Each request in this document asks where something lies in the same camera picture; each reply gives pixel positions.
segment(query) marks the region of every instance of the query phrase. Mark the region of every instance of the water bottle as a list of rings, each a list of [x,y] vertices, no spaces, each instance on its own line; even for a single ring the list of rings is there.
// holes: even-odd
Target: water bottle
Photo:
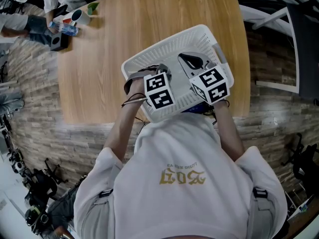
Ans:
[[[51,21],[49,24],[50,28],[54,28],[56,30],[58,30],[59,32],[62,32],[64,34],[67,35],[71,35],[71,36],[75,36],[77,35],[77,33],[79,32],[79,28],[75,27],[75,26],[71,26],[67,23],[58,23],[58,22],[53,22]]]

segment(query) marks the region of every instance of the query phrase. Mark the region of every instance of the black box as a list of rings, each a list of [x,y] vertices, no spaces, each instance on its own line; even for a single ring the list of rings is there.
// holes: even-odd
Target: black box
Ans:
[[[51,50],[52,51],[59,51],[67,48],[69,45],[69,36],[59,32],[52,36],[51,40]]]

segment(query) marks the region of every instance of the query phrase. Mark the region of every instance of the black and white marker cube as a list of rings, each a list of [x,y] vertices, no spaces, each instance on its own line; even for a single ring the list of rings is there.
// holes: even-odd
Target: black and white marker cube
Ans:
[[[144,77],[145,95],[154,111],[175,105],[166,73]]]
[[[195,93],[209,105],[230,95],[227,77],[220,65],[189,79]]]

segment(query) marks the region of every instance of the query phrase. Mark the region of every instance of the wooden table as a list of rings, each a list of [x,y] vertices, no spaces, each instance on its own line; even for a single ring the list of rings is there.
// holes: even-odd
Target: wooden table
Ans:
[[[125,101],[121,64],[138,52],[198,24],[207,25],[235,78],[229,97],[234,116],[250,105],[246,32],[237,0],[99,0],[88,26],[79,25],[58,54],[66,123],[114,122]],[[144,118],[143,112],[138,116]]]

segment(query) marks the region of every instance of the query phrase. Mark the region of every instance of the white wall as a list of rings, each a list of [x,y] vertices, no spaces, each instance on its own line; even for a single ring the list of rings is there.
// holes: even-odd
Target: white wall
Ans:
[[[22,178],[15,174],[8,159],[0,159],[0,203],[6,205],[0,210],[0,234],[4,239],[38,239],[24,220],[27,208],[24,197],[28,190],[22,185]]]

